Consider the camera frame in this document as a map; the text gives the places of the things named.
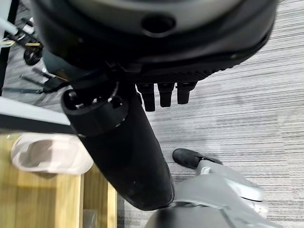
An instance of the striped carpet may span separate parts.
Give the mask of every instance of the striped carpet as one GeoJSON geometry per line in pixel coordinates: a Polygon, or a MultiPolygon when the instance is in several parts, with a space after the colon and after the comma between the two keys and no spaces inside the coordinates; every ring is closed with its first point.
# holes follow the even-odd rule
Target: striped carpet
{"type": "MultiPolygon", "coordinates": [[[[188,105],[177,105],[174,91],[171,108],[147,114],[175,183],[194,175],[173,162],[175,148],[217,157],[264,187],[268,218],[285,228],[304,227],[303,21],[304,1],[283,1],[270,42],[255,56],[199,82],[188,105]]],[[[12,50],[6,86],[22,85],[18,75],[29,72],[19,53],[12,50]]],[[[59,95],[4,96],[60,110],[59,95]]],[[[119,203],[119,227],[144,227],[151,212],[119,203]]]]}

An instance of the circular hole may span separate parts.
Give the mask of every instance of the circular hole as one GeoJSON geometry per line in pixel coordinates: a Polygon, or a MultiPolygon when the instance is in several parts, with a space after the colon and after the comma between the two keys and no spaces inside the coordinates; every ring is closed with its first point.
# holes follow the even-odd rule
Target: circular hole
{"type": "Polygon", "coordinates": [[[175,28],[175,25],[174,18],[163,15],[148,16],[142,20],[144,33],[151,37],[166,36],[175,28]]]}

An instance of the black shoe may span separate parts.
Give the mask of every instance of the black shoe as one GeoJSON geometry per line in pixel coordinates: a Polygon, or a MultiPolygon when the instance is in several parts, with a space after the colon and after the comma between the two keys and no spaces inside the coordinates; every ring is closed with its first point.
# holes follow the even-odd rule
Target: black shoe
{"type": "Polygon", "coordinates": [[[218,159],[204,157],[198,152],[191,151],[188,149],[183,149],[183,148],[178,148],[175,151],[173,151],[172,157],[176,163],[193,170],[197,168],[201,160],[208,160],[221,165],[223,164],[218,159]]]}

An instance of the wooden table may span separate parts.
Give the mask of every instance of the wooden table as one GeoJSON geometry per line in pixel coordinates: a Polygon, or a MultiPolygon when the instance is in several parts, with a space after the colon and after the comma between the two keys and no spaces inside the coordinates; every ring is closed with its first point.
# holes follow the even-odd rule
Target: wooden table
{"type": "Polygon", "coordinates": [[[81,176],[19,171],[10,162],[18,136],[0,136],[1,228],[81,228],[83,209],[96,210],[97,228],[116,228],[116,191],[95,166],[81,176]]]}

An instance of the robotic hand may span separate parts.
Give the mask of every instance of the robotic hand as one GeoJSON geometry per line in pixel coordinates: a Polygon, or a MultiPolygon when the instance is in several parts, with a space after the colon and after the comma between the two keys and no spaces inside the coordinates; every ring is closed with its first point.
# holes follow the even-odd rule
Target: robotic hand
{"type": "MultiPolygon", "coordinates": [[[[277,4],[277,0],[31,0],[45,65],[73,88],[62,96],[63,111],[99,170],[132,205],[141,210],[170,206],[160,210],[160,220],[171,215],[167,212],[174,210],[176,216],[192,208],[198,221],[214,214],[204,221],[211,227],[217,218],[223,227],[275,227],[250,215],[254,211],[238,196],[244,191],[231,184],[234,179],[212,173],[220,168],[211,164],[203,165],[208,175],[189,180],[190,185],[182,184],[175,192],[142,101],[146,111],[155,110],[157,84],[160,105],[169,107],[177,84],[178,104],[188,103],[198,81],[240,64],[264,46],[277,4]],[[194,199],[183,195],[185,186],[193,191],[201,186],[211,194],[212,185],[229,196],[218,192],[206,198],[206,192],[189,202],[196,206],[180,203],[194,199]],[[224,204],[217,200],[220,195],[224,204]],[[228,214],[237,216],[230,221],[228,214]]],[[[259,207],[252,200],[247,204],[259,207]]]]}

